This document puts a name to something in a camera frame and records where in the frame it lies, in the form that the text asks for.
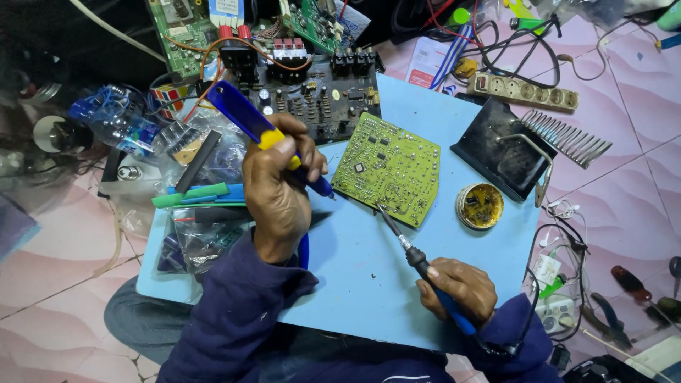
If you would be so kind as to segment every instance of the blue and yellow desoldering pump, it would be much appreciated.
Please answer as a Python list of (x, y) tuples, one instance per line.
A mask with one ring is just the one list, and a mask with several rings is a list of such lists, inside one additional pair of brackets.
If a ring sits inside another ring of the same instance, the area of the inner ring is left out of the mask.
[[(209, 91), (206, 99), (258, 145), (262, 150), (269, 149), (276, 142), (284, 139), (284, 133), (267, 121), (267, 119), (251, 105), (244, 95), (227, 81), (219, 81)], [(322, 197), (335, 200), (334, 192), (329, 182), (322, 176), (314, 181), (307, 180), (307, 169), (301, 166), (300, 153), (291, 158), (288, 165), (301, 183), (308, 185)]]

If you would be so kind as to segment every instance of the hand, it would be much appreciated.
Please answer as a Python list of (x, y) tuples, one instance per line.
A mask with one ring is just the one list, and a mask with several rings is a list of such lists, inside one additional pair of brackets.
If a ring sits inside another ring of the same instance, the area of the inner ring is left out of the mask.
[(298, 149), (310, 181), (329, 172), (326, 157), (307, 136), (304, 123), (287, 113), (266, 118), (286, 138), (265, 151), (251, 141), (242, 165), (244, 195), (246, 207), (255, 219), (253, 243), (258, 256), (267, 263), (279, 263), (291, 257), (312, 218), (304, 185), (285, 174), (289, 160)]
[[(437, 258), (430, 261), (428, 276), (437, 288), (454, 298), (464, 316), (477, 328), (487, 324), (494, 314), (494, 283), (479, 268), (454, 259)], [(416, 286), (421, 292), (421, 304), (436, 317), (447, 320), (449, 316), (428, 282), (419, 279)]]

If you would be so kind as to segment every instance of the water bottle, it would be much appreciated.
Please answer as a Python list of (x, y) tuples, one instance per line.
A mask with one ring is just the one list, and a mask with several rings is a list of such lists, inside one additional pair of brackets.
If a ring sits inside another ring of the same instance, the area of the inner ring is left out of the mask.
[(152, 153), (151, 142), (161, 130), (122, 105), (103, 105), (91, 98), (74, 102), (69, 117), (88, 125), (104, 144), (138, 157)]

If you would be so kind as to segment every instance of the white power strip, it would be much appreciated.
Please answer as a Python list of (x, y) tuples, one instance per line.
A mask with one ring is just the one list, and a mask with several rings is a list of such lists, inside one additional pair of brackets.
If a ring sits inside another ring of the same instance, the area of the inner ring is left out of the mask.
[(575, 303), (563, 295), (552, 295), (540, 300), (535, 312), (541, 319), (547, 334), (560, 333), (571, 328), (564, 324), (575, 325)]

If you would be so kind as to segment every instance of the power strip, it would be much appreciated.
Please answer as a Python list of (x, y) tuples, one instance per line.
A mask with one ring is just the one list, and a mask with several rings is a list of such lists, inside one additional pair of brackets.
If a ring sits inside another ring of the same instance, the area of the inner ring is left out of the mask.
[(571, 328), (562, 325), (559, 321), (567, 321), (568, 324), (575, 325), (575, 303), (566, 296), (552, 295), (540, 300), (535, 312), (541, 319), (547, 334), (559, 333)]
[(567, 89), (544, 89), (523, 80), (477, 72), (471, 77), (469, 95), (493, 95), (502, 101), (572, 113), (580, 95)]

